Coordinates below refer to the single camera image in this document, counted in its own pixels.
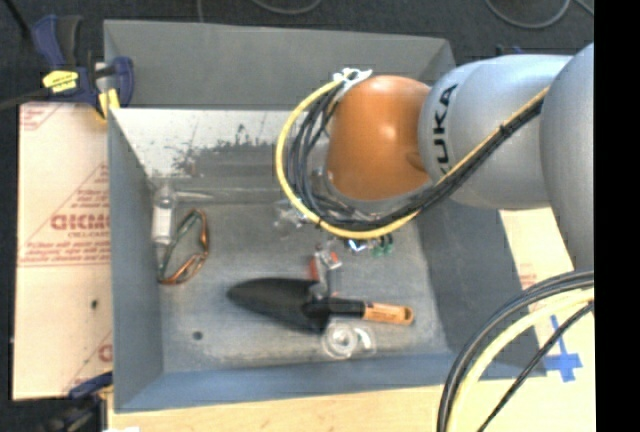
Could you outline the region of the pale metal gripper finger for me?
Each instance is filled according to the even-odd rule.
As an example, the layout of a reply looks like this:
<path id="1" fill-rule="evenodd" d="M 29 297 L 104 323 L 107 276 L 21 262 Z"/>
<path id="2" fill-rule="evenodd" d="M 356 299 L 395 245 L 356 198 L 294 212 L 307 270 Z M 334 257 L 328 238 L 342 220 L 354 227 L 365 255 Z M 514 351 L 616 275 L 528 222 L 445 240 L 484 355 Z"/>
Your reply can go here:
<path id="1" fill-rule="evenodd" d="M 327 296 L 330 294 L 329 282 L 331 267 L 321 258 L 313 257 L 309 262 L 309 275 L 312 280 L 310 291 L 314 296 Z"/>
<path id="2" fill-rule="evenodd" d="M 323 246 L 316 252 L 316 266 L 320 271 L 332 271 L 340 269 L 343 263 L 331 246 Z"/>

